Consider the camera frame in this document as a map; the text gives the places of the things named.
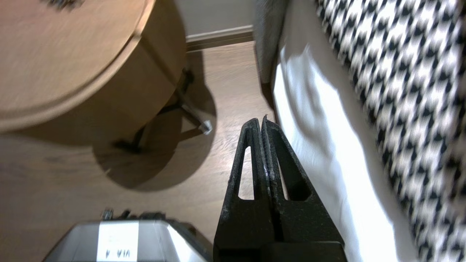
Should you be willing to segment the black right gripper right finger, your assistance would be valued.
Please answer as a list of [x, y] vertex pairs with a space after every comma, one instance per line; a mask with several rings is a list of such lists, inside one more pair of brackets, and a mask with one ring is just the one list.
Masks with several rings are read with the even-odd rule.
[[278, 222], [279, 239], [344, 244], [281, 127], [265, 116], [261, 136], [272, 216]]

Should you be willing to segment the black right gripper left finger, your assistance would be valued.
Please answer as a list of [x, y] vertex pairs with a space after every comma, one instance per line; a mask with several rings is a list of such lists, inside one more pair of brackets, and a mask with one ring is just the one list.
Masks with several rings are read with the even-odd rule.
[[[246, 149], [251, 151], [252, 200], [239, 196]], [[258, 256], [261, 248], [275, 239], [270, 207], [270, 190], [258, 119], [243, 124], [228, 180], [225, 199], [215, 233], [215, 256]]]

